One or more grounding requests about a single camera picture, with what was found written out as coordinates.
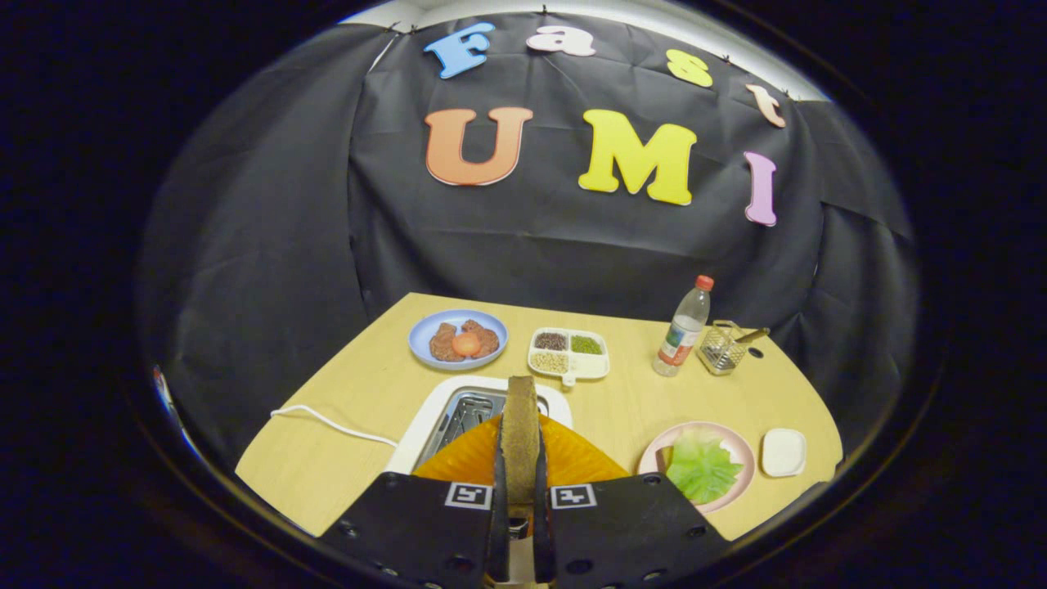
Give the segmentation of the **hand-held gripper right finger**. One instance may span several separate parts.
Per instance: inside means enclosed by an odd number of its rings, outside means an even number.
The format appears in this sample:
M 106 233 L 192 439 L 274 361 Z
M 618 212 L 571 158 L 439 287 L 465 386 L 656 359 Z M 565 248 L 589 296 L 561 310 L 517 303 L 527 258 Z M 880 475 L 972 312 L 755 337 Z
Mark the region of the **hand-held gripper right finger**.
M 685 587 L 721 571 L 730 543 L 668 476 L 629 476 L 556 420 L 543 418 L 535 504 L 536 577 L 553 587 Z

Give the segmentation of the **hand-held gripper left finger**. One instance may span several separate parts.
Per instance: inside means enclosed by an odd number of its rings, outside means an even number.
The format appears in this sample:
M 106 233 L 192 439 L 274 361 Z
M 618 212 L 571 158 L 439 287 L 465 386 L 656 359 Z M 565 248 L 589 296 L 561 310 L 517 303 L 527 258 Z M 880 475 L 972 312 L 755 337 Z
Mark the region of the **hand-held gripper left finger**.
M 383 472 L 319 536 L 366 588 L 483 588 L 508 574 L 502 420 L 460 436 L 486 443 L 490 483 Z

